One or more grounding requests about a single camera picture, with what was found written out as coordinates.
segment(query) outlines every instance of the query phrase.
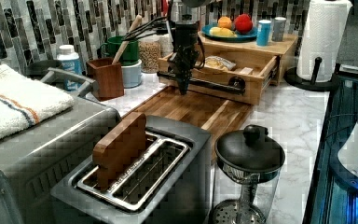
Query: striped towel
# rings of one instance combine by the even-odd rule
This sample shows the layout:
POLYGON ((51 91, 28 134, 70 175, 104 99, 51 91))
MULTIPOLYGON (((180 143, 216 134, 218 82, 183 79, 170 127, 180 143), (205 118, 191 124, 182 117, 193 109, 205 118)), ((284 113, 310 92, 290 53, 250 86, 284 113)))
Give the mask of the striped towel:
POLYGON ((0 65, 0 139, 74 105, 66 92, 0 65))

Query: blue cup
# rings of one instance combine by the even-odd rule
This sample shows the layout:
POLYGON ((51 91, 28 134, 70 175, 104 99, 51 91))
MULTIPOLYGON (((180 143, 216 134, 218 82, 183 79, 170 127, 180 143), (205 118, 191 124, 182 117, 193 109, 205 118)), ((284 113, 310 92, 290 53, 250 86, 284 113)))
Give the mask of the blue cup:
POLYGON ((271 30, 271 21, 262 20, 258 22, 257 40, 258 46, 266 46, 269 43, 269 31, 271 30))

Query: wooden cutting board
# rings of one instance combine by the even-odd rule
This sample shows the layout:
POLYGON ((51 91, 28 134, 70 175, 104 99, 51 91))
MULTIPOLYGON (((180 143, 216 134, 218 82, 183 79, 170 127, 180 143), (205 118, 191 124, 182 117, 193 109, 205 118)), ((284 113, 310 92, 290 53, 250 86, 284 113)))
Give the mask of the wooden cutting board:
POLYGON ((179 90, 169 86, 135 107, 124 117, 131 112, 140 112, 179 120, 207 130, 213 136, 211 151, 214 160, 216 139, 224 133, 238 130, 251 111, 251 105, 194 91, 187 91, 186 95, 181 95, 179 90))

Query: wooden handle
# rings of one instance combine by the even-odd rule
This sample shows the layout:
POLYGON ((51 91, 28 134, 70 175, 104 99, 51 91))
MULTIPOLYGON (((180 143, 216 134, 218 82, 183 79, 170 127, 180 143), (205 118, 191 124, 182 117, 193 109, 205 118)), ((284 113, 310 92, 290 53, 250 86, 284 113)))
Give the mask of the wooden handle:
POLYGON ((95 145, 92 160, 98 165, 100 190, 107 190, 146 151, 145 126, 145 114, 131 113, 95 145))
MULTIPOLYGON (((142 16, 141 15, 137 15, 135 20, 132 23, 132 26, 130 27, 129 32, 133 31, 136 27, 138 27, 139 24, 141 24, 142 22, 142 16)), ((115 59, 113 59, 112 64, 115 64, 118 62, 118 60, 121 57, 121 54, 123 54, 124 49, 126 49, 127 45, 129 44, 129 41, 123 41, 120 45, 120 48, 118 49, 115 59)))

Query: white bottle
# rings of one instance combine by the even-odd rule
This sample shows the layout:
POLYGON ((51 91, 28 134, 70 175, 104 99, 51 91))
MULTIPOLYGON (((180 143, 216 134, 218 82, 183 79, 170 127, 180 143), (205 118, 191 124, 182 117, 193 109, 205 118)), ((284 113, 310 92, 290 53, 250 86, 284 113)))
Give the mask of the white bottle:
MULTIPOLYGON (((62 63, 63 70, 82 75, 79 55, 75 52, 74 46, 61 45, 60 54, 57 55, 57 60, 62 63)), ((70 80, 65 80, 63 86, 65 87, 66 91, 76 91, 81 86, 81 84, 70 80)))

